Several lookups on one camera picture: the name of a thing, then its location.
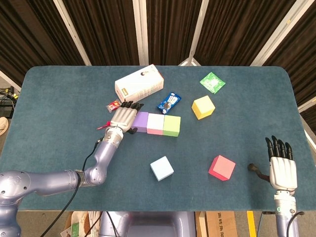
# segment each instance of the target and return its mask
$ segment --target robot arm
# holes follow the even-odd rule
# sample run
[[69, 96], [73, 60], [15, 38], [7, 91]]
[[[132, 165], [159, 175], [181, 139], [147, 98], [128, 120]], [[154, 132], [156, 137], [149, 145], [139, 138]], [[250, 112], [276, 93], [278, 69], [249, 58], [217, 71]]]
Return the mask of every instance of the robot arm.
[[131, 126], [143, 104], [123, 102], [114, 114], [110, 127], [96, 151], [96, 164], [85, 171], [65, 170], [51, 173], [31, 173], [13, 170], [0, 173], [0, 235], [19, 237], [21, 229], [16, 214], [23, 197], [30, 193], [41, 196], [75, 190], [77, 185], [95, 186], [105, 182], [108, 165], [117, 150], [123, 133], [135, 133]]
[[297, 188], [296, 163], [293, 160], [292, 148], [288, 143], [272, 136], [272, 141], [266, 138], [270, 162], [270, 176], [261, 174], [260, 170], [250, 164], [248, 170], [257, 175], [276, 189], [274, 196], [276, 205], [276, 228], [278, 237], [298, 237], [297, 219], [292, 217], [297, 213], [296, 200], [293, 197]]

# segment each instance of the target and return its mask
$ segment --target yellow line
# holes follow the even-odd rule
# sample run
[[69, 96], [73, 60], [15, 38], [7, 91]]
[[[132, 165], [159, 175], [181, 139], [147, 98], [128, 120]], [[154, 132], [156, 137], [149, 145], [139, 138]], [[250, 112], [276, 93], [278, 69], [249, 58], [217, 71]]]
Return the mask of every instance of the yellow line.
[[250, 237], [257, 237], [253, 211], [247, 211], [247, 218], [248, 218], [248, 227], [249, 227]]

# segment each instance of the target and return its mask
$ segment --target small red object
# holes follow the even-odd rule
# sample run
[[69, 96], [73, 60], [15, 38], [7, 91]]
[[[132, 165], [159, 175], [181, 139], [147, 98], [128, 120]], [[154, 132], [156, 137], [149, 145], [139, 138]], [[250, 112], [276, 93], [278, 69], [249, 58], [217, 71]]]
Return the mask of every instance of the small red object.
[[222, 181], [226, 181], [230, 179], [235, 165], [231, 160], [219, 155], [213, 160], [208, 173]]
[[101, 127], [98, 127], [97, 130], [101, 130], [101, 129], [106, 128], [106, 127], [108, 127], [110, 125], [111, 125], [111, 121], [107, 121], [107, 123], [105, 125], [103, 125]]
[[119, 101], [119, 99], [117, 99], [117, 100], [109, 103], [107, 105], [107, 109], [111, 113], [113, 110], [116, 110], [120, 105], [121, 105], [121, 102]]

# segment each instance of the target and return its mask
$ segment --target foam block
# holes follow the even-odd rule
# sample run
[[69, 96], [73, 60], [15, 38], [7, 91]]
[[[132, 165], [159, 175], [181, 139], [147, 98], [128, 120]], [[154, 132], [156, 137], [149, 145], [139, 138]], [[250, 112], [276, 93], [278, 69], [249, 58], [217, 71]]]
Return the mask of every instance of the foam block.
[[173, 168], [168, 161], [167, 157], [162, 157], [150, 164], [158, 181], [173, 174]]
[[195, 113], [197, 119], [202, 119], [206, 116], [211, 115], [215, 110], [215, 106], [209, 96], [206, 95], [193, 102], [192, 110]]
[[162, 135], [163, 134], [163, 122], [164, 122], [164, 115], [157, 115], [157, 114], [148, 114], [148, 121], [147, 121], [147, 133], [148, 134], [156, 134]]
[[165, 115], [163, 123], [163, 134], [173, 137], [179, 136], [180, 122], [181, 117]]
[[132, 129], [137, 128], [138, 132], [147, 132], [148, 112], [138, 112], [132, 125]]
[[231, 160], [219, 155], [215, 157], [213, 163], [208, 171], [209, 174], [216, 178], [226, 181], [229, 180], [234, 170], [235, 163]]

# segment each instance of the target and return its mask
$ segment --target brown curtain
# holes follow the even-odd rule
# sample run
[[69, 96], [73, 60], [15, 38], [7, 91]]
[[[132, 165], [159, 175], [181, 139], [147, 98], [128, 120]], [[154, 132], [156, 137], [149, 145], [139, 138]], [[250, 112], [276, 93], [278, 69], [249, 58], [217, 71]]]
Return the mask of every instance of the brown curtain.
[[179, 65], [188, 56], [201, 0], [147, 0], [149, 63]]
[[210, 0], [194, 58], [249, 66], [295, 0]]
[[298, 106], [316, 96], [316, 1], [265, 63], [272, 65], [289, 74]]
[[52, 0], [1, 0], [0, 35], [0, 69], [18, 85], [33, 66], [83, 65]]
[[139, 65], [132, 0], [66, 0], [92, 65]]
[[311, 128], [313, 133], [316, 134], [316, 105], [310, 107], [309, 109], [301, 112], [301, 116]]

